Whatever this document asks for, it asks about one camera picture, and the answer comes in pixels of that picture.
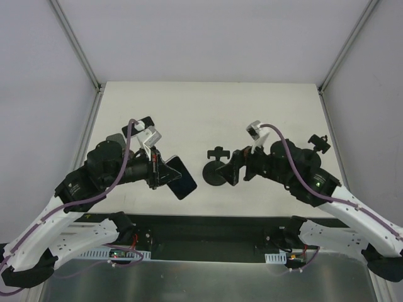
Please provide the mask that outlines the black phone silver edge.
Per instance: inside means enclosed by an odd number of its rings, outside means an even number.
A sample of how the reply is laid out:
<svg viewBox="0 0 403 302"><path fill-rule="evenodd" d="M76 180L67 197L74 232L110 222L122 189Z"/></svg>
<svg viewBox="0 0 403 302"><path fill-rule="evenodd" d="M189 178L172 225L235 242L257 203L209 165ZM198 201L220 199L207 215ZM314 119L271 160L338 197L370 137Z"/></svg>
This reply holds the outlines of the black phone silver edge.
<svg viewBox="0 0 403 302"><path fill-rule="evenodd" d="M168 188L173 192L178 200L185 199L197 188L195 180L177 155L171 157L166 164L168 167L181 174L179 179L173 180L167 184Z"/></svg>

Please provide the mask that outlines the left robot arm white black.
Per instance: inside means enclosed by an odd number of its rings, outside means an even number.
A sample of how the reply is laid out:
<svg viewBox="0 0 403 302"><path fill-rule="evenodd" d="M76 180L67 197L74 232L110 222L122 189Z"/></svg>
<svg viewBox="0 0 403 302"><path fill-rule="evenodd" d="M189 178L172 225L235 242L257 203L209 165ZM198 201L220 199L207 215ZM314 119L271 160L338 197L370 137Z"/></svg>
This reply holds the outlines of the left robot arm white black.
<svg viewBox="0 0 403 302"><path fill-rule="evenodd" d="M1 278L16 291L49 279L78 255L110 243L128 244L134 224L122 211L109 214L90 230L64 235L65 229L106 199L118 185L145 181L151 189L168 186L182 200L197 185L177 156L164 161L155 147L133 153L114 140L104 140L87 154L84 165L66 175L38 218L13 242L1 245Z"/></svg>

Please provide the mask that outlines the black phone stand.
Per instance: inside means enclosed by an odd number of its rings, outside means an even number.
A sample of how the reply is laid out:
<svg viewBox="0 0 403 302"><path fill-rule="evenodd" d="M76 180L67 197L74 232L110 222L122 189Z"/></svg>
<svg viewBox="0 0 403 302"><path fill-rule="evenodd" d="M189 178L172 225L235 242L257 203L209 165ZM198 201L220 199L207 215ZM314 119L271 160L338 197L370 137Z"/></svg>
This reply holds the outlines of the black phone stand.
<svg viewBox="0 0 403 302"><path fill-rule="evenodd" d="M314 134L309 138L308 143L314 146L313 152L321 152L322 154L325 154L331 148L327 135L320 137Z"/></svg>
<svg viewBox="0 0 403 302"><path fill-rule="evenodd" d="M222 186L226 183L226 180L217 172L217 169L225 165L221 161L221 158L230 159L230 151L216 146L213 150L207 151L207 159L211 159L212 157L214 159L205 164L202 170L202 177L211 186Z"/></svg>

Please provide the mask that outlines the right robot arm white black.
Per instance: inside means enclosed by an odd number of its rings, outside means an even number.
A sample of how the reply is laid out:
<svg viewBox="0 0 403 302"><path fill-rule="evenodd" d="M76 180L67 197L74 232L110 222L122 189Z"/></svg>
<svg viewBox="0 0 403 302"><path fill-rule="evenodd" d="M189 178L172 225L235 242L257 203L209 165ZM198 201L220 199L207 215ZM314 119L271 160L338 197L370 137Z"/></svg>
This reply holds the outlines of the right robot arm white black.
<svg viewBox="0 0 403 302"><path fill-rule="evenodd" d="M256 176L283 185L296 200L329 213L347 226L345 230L325 227L308 218L292 217L283 231L290 248L315 245L363 261L377 276L402 280L402 227L388 221L354 196L339 179L321 168L315 150L301 149L288 139L272 144L270 152L253 144L233 152L216 173L231 186Z"/></svg>

